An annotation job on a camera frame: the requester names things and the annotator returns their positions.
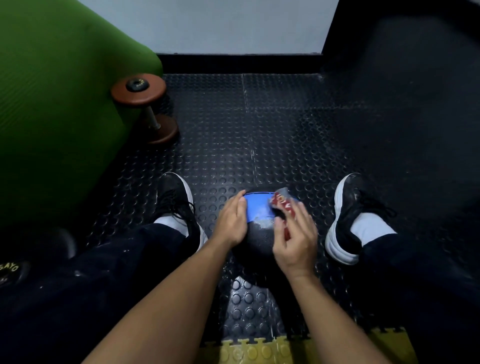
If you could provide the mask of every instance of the brown dumbbell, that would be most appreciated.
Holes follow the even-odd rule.
[[[148,130],[142,132],[142,139],[148,144],[160,144],[170,141],[179,131],[175,119],[155,115],[151,104],[161,98],[167,85],[154,74],[141,73],[121,79],[111,89],[112,98],[129,108],[143,108]]]

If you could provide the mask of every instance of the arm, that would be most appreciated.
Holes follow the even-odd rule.
[[[193,362],[227,253],[247,231],[244,194],[225,204],[211,239],[132,308],[84,364]]]
[[[275,219],[275,259],[292,286],[322,363],[389,363],[367,335],[336,304],[313,274],[318,232],[305,206],[292,202],[296,219],[284,209],[291,239]]]

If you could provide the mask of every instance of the hand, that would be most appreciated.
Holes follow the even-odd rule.
[[[240,243],[247,233],[247,200],[245,190],[227,201],[218,215],[211,240],[221,241],[230,248]]]
[[[290,282],[292,279],[313,276],[318,249],[318,230],[312,216],[302,202],[296,203],[292,200],[291,204],[295,218],[280,206],[287,218],[290,240],[285,241],[285,226],[282,219],[276,217],[273,245],[275,260]]]

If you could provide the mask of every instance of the white sock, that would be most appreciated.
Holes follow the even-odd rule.
[[[396,234],[380,216],[371,212],[362,212],[358,215],[350,231],[360,239],[362,246],[381,236]]]
[[[172,229],[175,229],[180,234],[185,235],[185,237],[188,237],[187,223],[176,216],[173,216],[173,215],[162,216],[161,218],[156,219],[154,221],[154,224],[162,224],[162,225],[170,226]]]

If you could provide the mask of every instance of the person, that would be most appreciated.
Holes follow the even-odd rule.
[[[187,183],[164,174],[152,223],[3,297],[0,322],[9,328],[0,334],[3,358],[192,362],[227,253],[247,230],[244,193],[225,204],[207,240]],[[285,214],[290,240],[275,220],[273,253],[322,362],[387,363],[314,276],[317,229],[302,203],[293,208],[295,218]],[[397,234],[385,221],[388,213],[362,176],[349,174],[336,189],[326,251],[371,271],[401,314],[421,362],[473,354],[480,337],[478,284],[441,251]]]

